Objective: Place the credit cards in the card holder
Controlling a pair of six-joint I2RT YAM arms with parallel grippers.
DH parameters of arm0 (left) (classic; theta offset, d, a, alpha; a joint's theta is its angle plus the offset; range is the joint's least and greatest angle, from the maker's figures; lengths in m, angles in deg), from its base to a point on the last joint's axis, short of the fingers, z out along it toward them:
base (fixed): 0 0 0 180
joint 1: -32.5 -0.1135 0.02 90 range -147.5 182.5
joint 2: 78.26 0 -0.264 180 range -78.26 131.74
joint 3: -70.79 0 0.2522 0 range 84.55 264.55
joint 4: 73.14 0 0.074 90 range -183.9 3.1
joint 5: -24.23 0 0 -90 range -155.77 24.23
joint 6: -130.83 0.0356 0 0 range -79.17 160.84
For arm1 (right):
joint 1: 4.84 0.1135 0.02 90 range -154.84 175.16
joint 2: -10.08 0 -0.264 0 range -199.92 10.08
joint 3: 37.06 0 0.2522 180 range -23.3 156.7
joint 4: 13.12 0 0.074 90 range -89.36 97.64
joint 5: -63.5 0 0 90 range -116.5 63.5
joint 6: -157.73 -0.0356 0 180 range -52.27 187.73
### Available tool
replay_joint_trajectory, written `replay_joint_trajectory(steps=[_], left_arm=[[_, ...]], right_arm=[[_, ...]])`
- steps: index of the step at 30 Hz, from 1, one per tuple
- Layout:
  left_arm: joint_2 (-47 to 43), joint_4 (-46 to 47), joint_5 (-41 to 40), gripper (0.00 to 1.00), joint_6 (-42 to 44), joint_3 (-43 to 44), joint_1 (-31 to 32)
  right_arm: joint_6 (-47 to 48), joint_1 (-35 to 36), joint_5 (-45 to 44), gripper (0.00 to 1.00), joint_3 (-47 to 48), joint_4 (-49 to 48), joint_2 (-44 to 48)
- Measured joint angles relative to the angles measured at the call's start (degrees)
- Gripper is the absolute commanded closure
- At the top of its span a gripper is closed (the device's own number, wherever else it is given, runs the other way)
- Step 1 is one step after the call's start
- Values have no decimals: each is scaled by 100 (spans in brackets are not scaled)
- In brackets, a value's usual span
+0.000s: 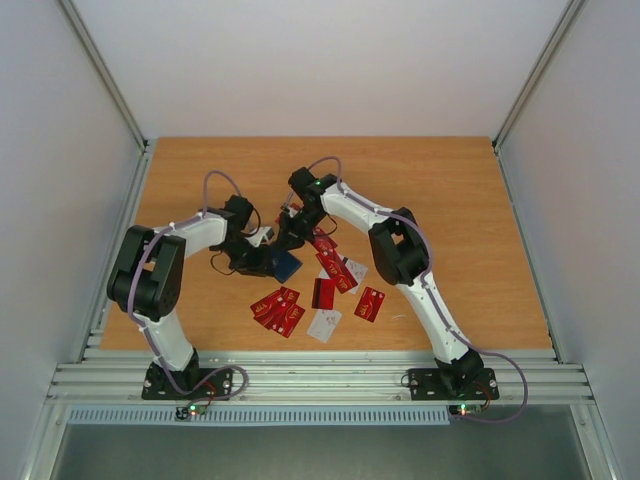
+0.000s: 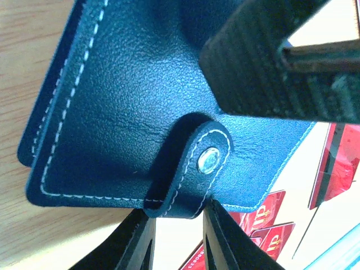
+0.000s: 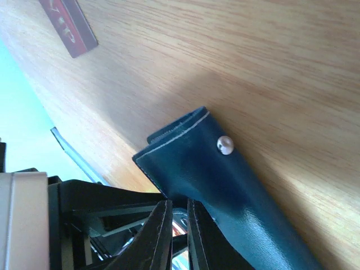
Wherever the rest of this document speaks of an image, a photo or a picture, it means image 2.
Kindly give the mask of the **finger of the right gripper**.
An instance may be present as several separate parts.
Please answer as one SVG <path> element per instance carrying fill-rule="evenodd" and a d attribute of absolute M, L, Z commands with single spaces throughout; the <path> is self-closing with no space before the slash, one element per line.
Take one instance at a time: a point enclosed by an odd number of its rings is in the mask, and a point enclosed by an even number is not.
<path fill-rule="evenodd" d="M 359 40 L 289 47 L 324 1 L 244 1 L 199 65 L 230 115 L 359 123 Z"/>

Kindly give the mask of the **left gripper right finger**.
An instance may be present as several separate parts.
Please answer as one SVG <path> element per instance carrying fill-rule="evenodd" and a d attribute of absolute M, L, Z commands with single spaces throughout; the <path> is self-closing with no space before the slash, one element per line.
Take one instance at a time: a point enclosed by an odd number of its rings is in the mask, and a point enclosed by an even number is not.
<path fill-rule="evenodd" d="M 204 208 L 203 245 L 206 269 L 283 269 L 251 241 L 214 199 Z"/>

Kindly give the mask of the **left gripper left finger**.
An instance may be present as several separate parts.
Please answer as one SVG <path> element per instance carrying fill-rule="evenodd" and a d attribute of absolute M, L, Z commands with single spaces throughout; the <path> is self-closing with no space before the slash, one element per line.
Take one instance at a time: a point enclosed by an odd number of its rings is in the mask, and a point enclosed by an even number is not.
<path fill-rule="evenodd" d="M 152 269 L 156 219 L 132 210 L 113 233 L 71 269 Z"/>

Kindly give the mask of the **blue leather card holder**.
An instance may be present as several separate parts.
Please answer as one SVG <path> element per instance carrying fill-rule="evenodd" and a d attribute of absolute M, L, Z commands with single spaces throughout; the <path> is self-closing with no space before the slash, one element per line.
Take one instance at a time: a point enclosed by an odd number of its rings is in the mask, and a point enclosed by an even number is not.
<path fill-rule="evenodd" d="M 19 144 L 38 206 L 260 207 L 312 130 L 230 116 L 198 65 L 239 1 L 75 1 Z"/>

